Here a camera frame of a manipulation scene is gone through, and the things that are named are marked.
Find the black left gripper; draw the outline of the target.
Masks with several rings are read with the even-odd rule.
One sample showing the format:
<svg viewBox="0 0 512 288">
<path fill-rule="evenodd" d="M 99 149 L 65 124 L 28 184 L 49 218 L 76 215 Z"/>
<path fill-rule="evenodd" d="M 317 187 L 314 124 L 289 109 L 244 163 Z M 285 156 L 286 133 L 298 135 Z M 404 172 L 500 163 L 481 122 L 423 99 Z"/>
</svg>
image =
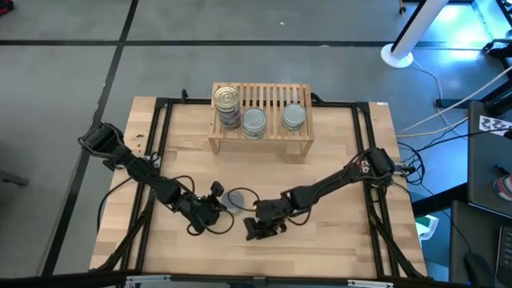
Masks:
<svg viewBox="0 0 512 288">
<path fill-rule="evenodd" d="M 192 193 L 182 194 L 175 203 L 175 209 L 186 218 L 192 218 L 187 226 L 189 235 L 201 235 L 210 226 L 217 223 L 219 218 L 219 201 L 209 194 L 197 196 Z"/>
</svg>

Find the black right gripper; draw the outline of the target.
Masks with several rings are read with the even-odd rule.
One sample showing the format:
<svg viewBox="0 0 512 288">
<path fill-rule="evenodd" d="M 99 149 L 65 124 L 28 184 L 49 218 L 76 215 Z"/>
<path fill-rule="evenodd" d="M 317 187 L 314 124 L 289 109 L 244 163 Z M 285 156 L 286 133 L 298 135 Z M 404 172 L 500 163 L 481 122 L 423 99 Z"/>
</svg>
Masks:
<svg viewBox="0 0 512 288">
<path fill-rule="evenodd" d="M 289 217 L 290 214 L 291 203 L 288 196 L 260 200 L 255 203 L 255 216 L 260 222 L 284 219 Z M 267 236 L 275 236 L 287 231 L 285 222 L 271 222 L 264 230 L 254 218 L 245 218 L 244 226 L 246 228 L 246 240 L 261 239 L 265 236 L 265 232 Z"/>
</svg>

